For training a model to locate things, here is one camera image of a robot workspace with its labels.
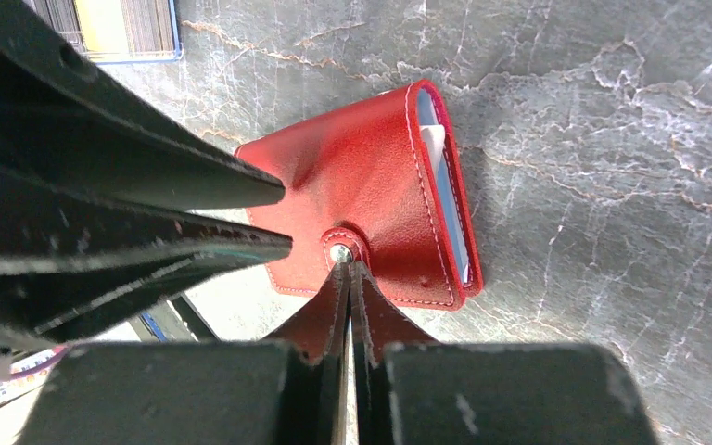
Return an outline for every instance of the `paper inside wallet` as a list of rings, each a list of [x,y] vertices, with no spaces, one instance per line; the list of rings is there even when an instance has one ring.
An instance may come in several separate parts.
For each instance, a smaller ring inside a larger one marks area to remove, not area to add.
[[[446,147],[446,129],[438,121],[432,97],[424,90],[419,91],[417,98],[419,130],[429,153],[430,165],[435,173],[435,183],[443,208],[443,219],[449,232],[449,241],[457,263],[457,272],[460,282],[468,282],[468,268],[470,260],[465,247],[463,226],[457,217],[457,203],[454,191],[451,189],[449,166],[443,158]]]

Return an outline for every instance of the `red wallet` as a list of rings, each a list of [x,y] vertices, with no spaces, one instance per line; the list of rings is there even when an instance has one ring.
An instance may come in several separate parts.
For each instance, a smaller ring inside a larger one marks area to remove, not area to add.
[[[344,245],[399,306],[454,311],[483,287],[449,115],[430,81],[386,92],[241,146],[279,178],[252,224],[293,237],[266,267],[283,294],[311,297]]]

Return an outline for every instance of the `red leather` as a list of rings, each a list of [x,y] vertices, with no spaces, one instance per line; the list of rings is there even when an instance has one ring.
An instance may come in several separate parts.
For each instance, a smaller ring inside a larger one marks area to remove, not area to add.
[[[443,158],[470,259],[464,285],[419,130],[421,88],[432,96],[446,129]],[[433,83],[421,81],[335,109],[241,146],[236,155],[286,187],[278,204],[248,209],[252,224],[294,239],[290,256],[267,265],[278,292],[315,295],[332,263],[333,238],[325,236],[338,227],[353,238],[340,240],[366,249],[360,255],[369,259],[378,286],[395,304],[453,311],[483,287],[454,134]]]

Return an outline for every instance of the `screw hole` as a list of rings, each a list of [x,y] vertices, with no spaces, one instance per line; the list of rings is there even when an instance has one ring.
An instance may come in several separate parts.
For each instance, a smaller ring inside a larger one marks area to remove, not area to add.
[[[62,65],[84,80],[90,82],[96,79],[97,70],[94,64],[84,59],[71,44],[62,45],[58,50],[58,55],[61,57]]]

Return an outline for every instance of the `gray marble surface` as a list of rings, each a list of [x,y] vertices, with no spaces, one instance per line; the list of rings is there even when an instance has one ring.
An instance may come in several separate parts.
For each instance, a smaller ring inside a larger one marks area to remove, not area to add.
[[[447,341],[605,345],[662,440],[712,443],[712,1],[177,3],[183,60],[108,72],[228,151],[438,83],[489,282],[409,314]],[[192,295],[227,338],[303,303],[262,269]]]

